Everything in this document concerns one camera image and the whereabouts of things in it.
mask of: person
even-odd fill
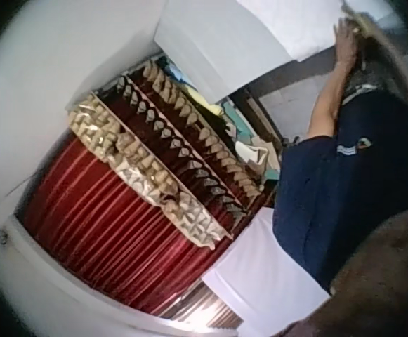
[[[334,280],[334,295],[278,337],[408,336],[408,211],[386,220]]]
[[[408,89],[408,68],[366,16]],[[336,64],[306,139],[286,149],[273,230],[280,246],[326,291],[357,247],[383,221],[408,210],[408,103],[365,84],[343,97],[357,61],[355,27],[335,27]]]

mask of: white surface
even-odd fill
[[[279,246],[272,233],[272,212],[261,209],[202,277],[244,320],[246,337],[271,336],[308,316],[329,297]],[[248,336],[247,331],[256,334]]]
[[[343,16],[341,0],[237,0],[251,11],[296,60],[334,45],[333,24]],[[393,12],[385,0],[350,0],[376,20]]]
[[[233,336],[230,331],[195,330],[126,307],[64,270],[15,217],[2,229],[8,243],[0,246],[0,288],[37,336]]]
[[[209,103],[291,60],[236,0],[170,0],[155,41]]]
[[[67,129],[65,106],[157,52],[166,0],[30,1],[0,38],[0,202]]]

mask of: fabric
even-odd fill
[[[257,198],[253,209],[263,202],[263,196]],[[222,239],[214,251],[195,246],[73,135],[18,218],[42,248],[91,288],[153,315],[167,309],[232,243]],[[245,217],[234,229],[235,237],[250,220]]]
[[[408,336],[408,211],[362,243],[334,286],[328,302],[278,336]]]
[[[237,0],[253,13],[295,60],[334,45],[332,26],[343,15],[340,0]],[[384,0],[350,0],[354,10],[376,20],[393,12]]]
[[[202,277],[244,320],[241,336],[269,337],[305,318],[329,297],[277,244],[272,214],[273,209],[262,208]]]
[[[274,233],[320,285],[362,240],[408,209],[408,105],[374,91],[341,108],[338,133],[284,151]]]

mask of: folded cloth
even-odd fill
[[[205,107],[212,114],[215,114],[216,116],[220,116],[224,113],[224,110],[220,105],[209,104],[206,101],[206,99],[196,90],[194,90],[191,86],[188,86],[187,84],[184,84],[183,86],[185,90],[188,92],[188,95],[190,95],[193,100],[198,102],[201,106]]]
[[[344,14],[340,0],[237,0],[253,13],[295,60],[334,45],[332,26]],[[380,20],[393,12],[385,0],[350,0],[358,12]]]

